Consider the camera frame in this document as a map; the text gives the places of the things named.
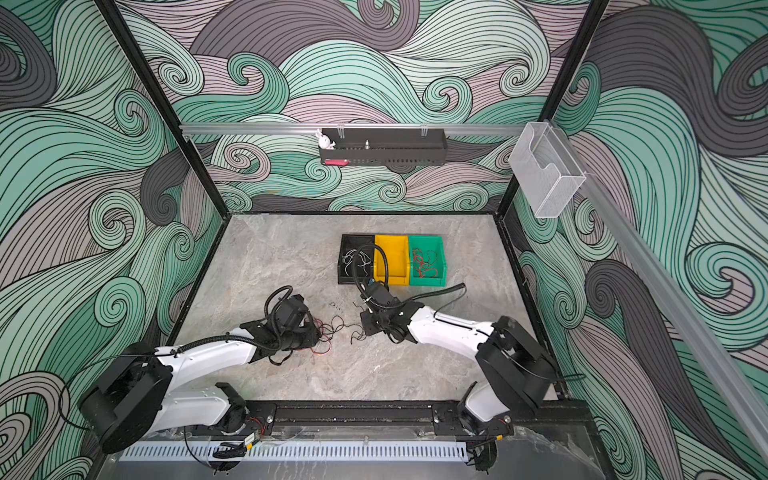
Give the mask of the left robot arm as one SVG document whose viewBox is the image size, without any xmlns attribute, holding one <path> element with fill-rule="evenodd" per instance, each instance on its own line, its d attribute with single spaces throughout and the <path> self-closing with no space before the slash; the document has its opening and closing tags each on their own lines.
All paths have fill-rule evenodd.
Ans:
<svg viewBox="0 0 768 480">
<path fill-rule="evenodd" d="M 149 433 L 188 426 L 235 434 L 249 415 L 232 385 L 193 389 L 221 370 L 272 361 L 313 348 L 321 334 L 304 298 L 289 285 L 272 292 L 260 320 L 219 335 L 171 347 L 136 342 L 111 358 L 77 407 L 101 450 L 117 453 Z"/>
</svg>

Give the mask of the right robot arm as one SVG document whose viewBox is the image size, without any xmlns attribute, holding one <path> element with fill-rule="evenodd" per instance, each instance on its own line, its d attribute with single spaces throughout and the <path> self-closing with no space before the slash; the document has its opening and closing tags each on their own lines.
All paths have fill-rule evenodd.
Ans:
<svg viewBox="0 0 768 480">
<path fill-rule="evenodd" d="M 484 381 L 472 384 L 458 404 L 462 428 L 471 434 L 510 413 L 535 415 L 552 385 L 586 378 L 582 373 L 560 374 L 545 348 L 508 316 L 495 322 L 468 320 L 423 303 L 428 297 L 464 290 L 463 283 L 400 300 L 390 292 L 388 276 L 364 283 L 353 268 L 352 278 L 364 303 L 361 322 L 366 335 L 383 333 L 394 344 L 441 347 L 477 363 Z"/>
</svg>

